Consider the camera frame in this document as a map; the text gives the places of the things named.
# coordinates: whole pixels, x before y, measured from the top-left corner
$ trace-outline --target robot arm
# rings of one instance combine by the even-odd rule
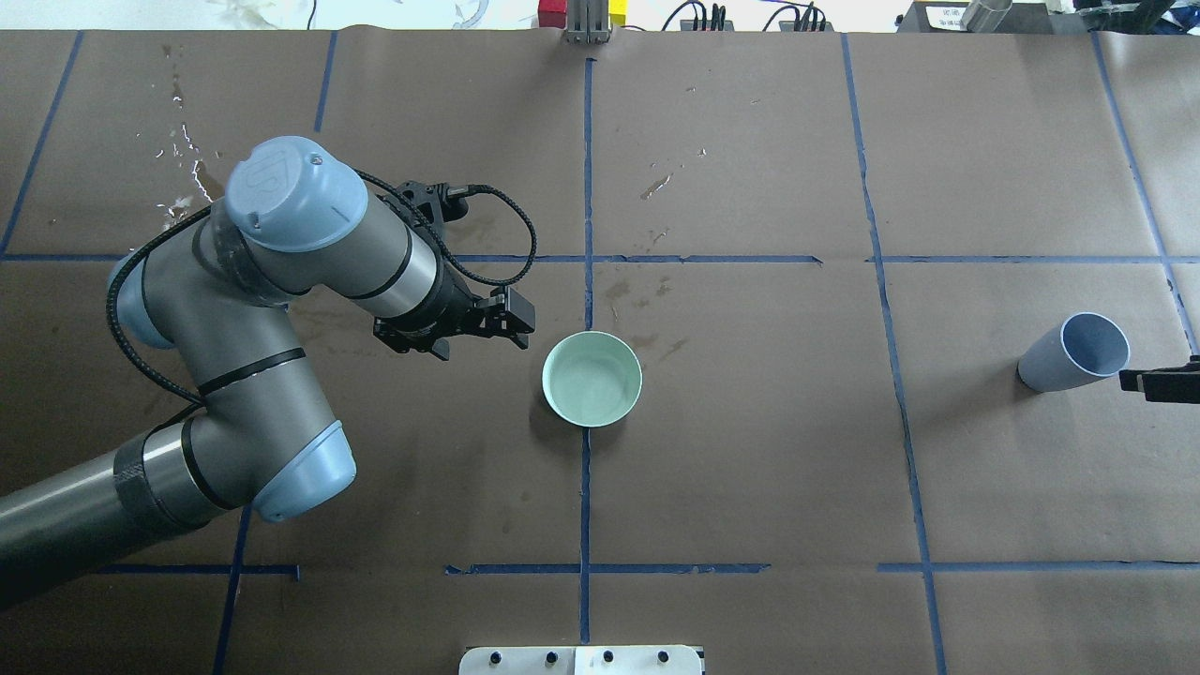
[[[445,359],[458,334],[528,345],[533,305],[506,286],[472,293],[430,232],[464,215],[472,190],[404,187],[376,199],[318,144],[275,138],[208,217],[132,269],[121,324],[179,350],[205,410],[0,497],[0,608],[247,503],[278,521],[350,484],[349,443],[287,315],[314,286],[371,312],[400,352]]]

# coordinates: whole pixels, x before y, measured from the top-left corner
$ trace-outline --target green bowl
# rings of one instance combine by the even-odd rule
[[[541,390],[566,422],[605,426],[634,408],[642,393],[642,366],[619,338],[599,330],[576,333],[550,351]]]

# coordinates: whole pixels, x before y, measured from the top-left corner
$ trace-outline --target blue joint cap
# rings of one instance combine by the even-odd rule
[[[108,273],[108,283],[104,285],[107,289],[113,285],[113,280],[116,279],[116,273],[125,267],[125,263],[133,256],[130,253],[121,258],[119,263],[113,268],[113,271]],[[145,275],[146,262],[142,261],[133,268],[133,271],[125,277],[125,283],[121,285],[120,293],[116,294],[116,321],[125,327],[139,342],[154,347],[156,350],[172,350],[175,347],[158,329],[155,328],[152,321],[150,321],[150,311],[146,310],[145,294],[142,292],[142,280]]]
[[[335,420],[271,478],[252,506],[263,520],[287,520],[344,490],[356,471],[342,422]]]
[[[353,168],[307,138],[280,136],[234,167],[226,211],[256,244],[301,253],[349,234],[362,220],[367,198]]]

